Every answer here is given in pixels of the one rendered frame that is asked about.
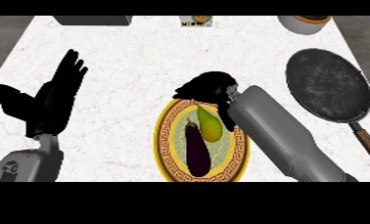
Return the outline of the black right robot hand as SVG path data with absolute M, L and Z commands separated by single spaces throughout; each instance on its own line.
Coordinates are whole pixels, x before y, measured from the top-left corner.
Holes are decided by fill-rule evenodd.
M 239 84 L 234 77 L 222 71 L 209 71 L 191 79 L 177 90 L 174 99 L 194 100 L 216 104 L 218 115 L 230 132 L 236 123 L 228 116 L 230 102 L 239 96 Z

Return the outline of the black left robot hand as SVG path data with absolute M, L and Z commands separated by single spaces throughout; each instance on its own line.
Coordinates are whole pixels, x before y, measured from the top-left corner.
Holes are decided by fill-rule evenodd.
M 68 50 L 52 79 L 42 85 L 36 96 L 0 84 L 0 107 L 6 115 L 27 123 L 27 136 L 58 135 L 70 121 L 76 96 L 89 68 L 79 52 Z

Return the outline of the green yellow pear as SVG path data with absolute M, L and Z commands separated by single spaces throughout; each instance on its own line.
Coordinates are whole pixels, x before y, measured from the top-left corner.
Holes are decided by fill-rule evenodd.
M 203 107 L 197 109 L 200 121 L 200 130 L 208 142 L 216 142 L 222 137 L 222 125 L 218 118 L 206 111 Z

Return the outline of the yellow patterned round plate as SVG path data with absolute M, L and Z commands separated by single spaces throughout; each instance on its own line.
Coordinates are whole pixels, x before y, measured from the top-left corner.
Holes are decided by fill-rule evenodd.
M 200 124 L 197 106 L 218 116 L 216 105 L 179 99 L 171 101 L 160 114 L 154 130 L 154 157 L 160 172 L 168 181 L 239 181 L 249 163 L 252 142 L 239 126 L 233 132 L 222 128 L 221 139 L 206 143 L 212 157 L 212 169 L 208 175 L 196 177 L 190 172 L 185 125 L 188 121 Z

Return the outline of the dark grey frying pan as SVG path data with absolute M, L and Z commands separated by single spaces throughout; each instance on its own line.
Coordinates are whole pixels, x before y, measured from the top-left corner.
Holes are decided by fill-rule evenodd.
M 370 113 L 370 85 L 362 70 L 329 50 L 304 49 L 292 55 L 285 74 L 299 105 L 322 119 L 350 125 L 370 155 L 370 134 L 359 123 Z

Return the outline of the dark purple eggplant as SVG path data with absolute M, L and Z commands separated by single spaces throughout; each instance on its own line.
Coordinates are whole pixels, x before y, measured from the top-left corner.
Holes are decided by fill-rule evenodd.
M 203 177 L 212 169 L 212 158 L 199 126 L 193 121 L 185 125 L 185 139 L 188 169 L 196 177 Z

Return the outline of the small printed box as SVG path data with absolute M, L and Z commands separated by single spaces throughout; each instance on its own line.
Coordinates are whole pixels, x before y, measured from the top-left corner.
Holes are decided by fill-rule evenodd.
M 212 26 L 214 17 L 212 16 L 181 16 L 182 26 Z

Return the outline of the dark grey flat appliance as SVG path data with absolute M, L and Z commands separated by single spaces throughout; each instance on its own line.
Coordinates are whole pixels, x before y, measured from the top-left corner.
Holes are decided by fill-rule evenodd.
M 129 25 L 132 16 L 55 16 L 63 25 Z

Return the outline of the white pot with brown rim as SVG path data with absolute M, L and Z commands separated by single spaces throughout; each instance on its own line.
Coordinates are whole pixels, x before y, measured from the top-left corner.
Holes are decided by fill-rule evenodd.
M 316 34 L 329 23 L 330 16 L 279 16 L 285 28 L 302 35 Z

